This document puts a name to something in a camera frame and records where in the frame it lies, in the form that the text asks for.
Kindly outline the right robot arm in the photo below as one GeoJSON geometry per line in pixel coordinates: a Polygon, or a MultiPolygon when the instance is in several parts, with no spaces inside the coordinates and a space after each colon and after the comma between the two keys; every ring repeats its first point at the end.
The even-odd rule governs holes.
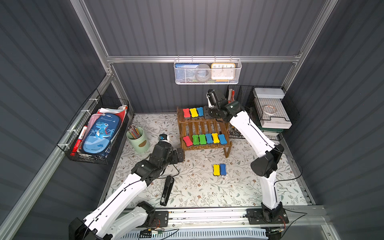
{"type": "Polygon", "coordinates": [[[283,210],[275,182],[284,147],[268,139],[238,101],[229,102],[222,93],[213,89],[208,90],[207,99],[209,115],[230,123],[256,152],[257,158],[251,162],[251,169],[259,177],[262,188],[262,218],[267,223],[276,221],[283,210]]]}

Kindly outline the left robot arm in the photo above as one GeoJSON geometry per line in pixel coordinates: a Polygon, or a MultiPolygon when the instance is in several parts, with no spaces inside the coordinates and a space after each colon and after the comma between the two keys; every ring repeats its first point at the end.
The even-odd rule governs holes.
{"type": "Polygon", "coordinates": [[[166,140],[159,141],[151,154],[136,163],[122,185],[99,207],[83,219],[69,224],[70,240],[117,240],[137,227],[154,223],[156,209],[140,202],[128,214],[121,216],[130,202],[154,180],[159,179],[169,165],[185,159],[184,150],[174,149],[166,140]]]}

